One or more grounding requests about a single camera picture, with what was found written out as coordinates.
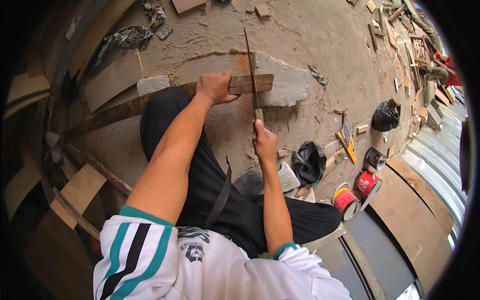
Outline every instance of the black stripe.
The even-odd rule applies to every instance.
[[[142,223],[138,226],[135,237],[133,237],[132,245],[130,246],[130,250],[128,251],[125,269],[107,278],[107,281],[103,286],[102,296],[100,297],[100,300],[105,300],[108,296],[110,296],[113,293],[113,290],[115,289],[117,284],[120,282],[120,280],[125,275],[128,275],[135,270],[135,268],[137,267],[138,257],[140,256],[140,250],[144,245],[145,237],[149,228],[150,224]]]

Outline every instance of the red cloth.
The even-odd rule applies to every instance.
[[[449,87],[451,85],[462,85],[460,83],[460,79],[458,78],[458,75],[456,74],[455,64],[451,60],[449,60],[445,63],[445,66],[449,69],[452,69],[453,72],[455,73],[455,77],[453,77],[450,73],[448,73],[448,80],[445,87]]]

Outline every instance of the left hand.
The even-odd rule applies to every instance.
[[[212,101],[212,106],[222,103],[230,103],[238,99],[238,95],[229,95],[228,83],[232,78],[232,71],[209,73],[200,76],[195,87],[196,95],[202,95]]]

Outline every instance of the corrugated metal sheet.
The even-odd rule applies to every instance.
[[[423,126],[400,156],[437,193],[453,219],[452,237],[458,239],[467,196],[460,180],[460,134],[462,122],[455,112],[441,105],[442,130]]]

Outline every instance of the hand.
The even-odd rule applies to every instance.
[[[252,144],[260,165],[265,162],[275,163],[277,135],[264,128],[264,124],[260,119],[255,120],[255,128],[256,133],[253,134]]]
[[[204,96],[212,101],[212,106],[229,103],[238,99],[238,95],[229,95],[227,92],[228,83],[232,78],[232,71],[209,73],[200,76],[195,87],[196,95]]]

